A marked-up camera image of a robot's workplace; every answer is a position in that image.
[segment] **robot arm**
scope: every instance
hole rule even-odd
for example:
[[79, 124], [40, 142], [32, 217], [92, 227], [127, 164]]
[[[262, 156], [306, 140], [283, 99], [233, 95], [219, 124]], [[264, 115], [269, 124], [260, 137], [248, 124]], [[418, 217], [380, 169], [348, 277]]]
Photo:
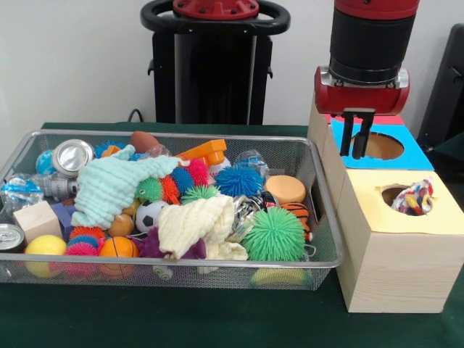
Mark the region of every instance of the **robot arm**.
[[331, 60], [315, 74], [320, 113], [345, 118], [341, 155], [349, 154], [354, 117], [363, 119], [353, 157], [364, 156], [374, 115], [396, 115], [409, 94], [401, 68], [419, 0], [335, 0]]

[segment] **wire mesh basket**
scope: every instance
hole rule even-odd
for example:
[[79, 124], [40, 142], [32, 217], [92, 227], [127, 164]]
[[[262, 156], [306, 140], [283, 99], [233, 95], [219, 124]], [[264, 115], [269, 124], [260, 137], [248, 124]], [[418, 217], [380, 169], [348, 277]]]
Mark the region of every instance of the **wire mesh basket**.
[[[316, 290], [331, 268], [341, 263], [341, 237], [315, 145], [305, 138], [258, 136], [200, 136], [153, 134], [173, 154], [205, 141], [224, 138], [226, 157], [234, 160], [256, 149], [271, 175], [291, 175], [307, 188], [312, 246], [299, 262], [227, 260], [167, 260], [123, 257], [73, 257], [0, 254], [0, 282], [113, 286], [171, 286], [223, 289]], [[63, 141], [79, 138], [93, 146], [108, 140], [129, 142], [131, 133], [40, 130], [27, 135], [0, 172], [2, 181], [13, 173], [34, 173], [38, 155]], [[0, 223], [13, 223], [4, 211]]]

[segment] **soccer ball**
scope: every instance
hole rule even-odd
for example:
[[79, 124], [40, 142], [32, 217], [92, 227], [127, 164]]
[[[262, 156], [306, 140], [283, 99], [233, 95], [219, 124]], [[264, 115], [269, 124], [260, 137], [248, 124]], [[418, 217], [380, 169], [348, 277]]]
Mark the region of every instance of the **soccer ball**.
[[137, 229], [146, 233], [158, 225], [161, 209], [169, 204], [164, 201], [150, 203], [146, 201], [137, 209], [136, 226]]

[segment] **circular hole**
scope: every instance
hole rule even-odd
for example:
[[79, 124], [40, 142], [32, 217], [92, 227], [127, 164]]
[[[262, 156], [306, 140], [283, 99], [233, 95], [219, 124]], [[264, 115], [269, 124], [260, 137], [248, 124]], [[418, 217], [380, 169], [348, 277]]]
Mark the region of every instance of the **circular hole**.
[[386, 203], [386, 205], [391, 207], [395, 198], [398, 197], [401, 191], [403, 191], [404, 189], [407, 189], [408, 187], [409, 186], [398, 185], [398, 186], [390, 186], [388, 188], [385, 188], [382, 191], [382, 198], [384, 199], [384, 202]]
[[405, 152], [403, 145], [395, 138], [386, 134], [370, 132], [368, 146], [365, 150], [367, 157], [378, 158], [380, 160], [394, 160]]

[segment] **table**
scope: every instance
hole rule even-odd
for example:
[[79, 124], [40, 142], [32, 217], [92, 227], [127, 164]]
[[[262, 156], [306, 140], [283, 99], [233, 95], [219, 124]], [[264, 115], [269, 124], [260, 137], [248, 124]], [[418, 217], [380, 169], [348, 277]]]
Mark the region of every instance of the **table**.
[[[306, 136], [306, 127], [45, 128]], [[0, 284], [3, 347], [464, 347], [464, 272], [439, 315], [349, 314], [333, 270], [310, 291]]]

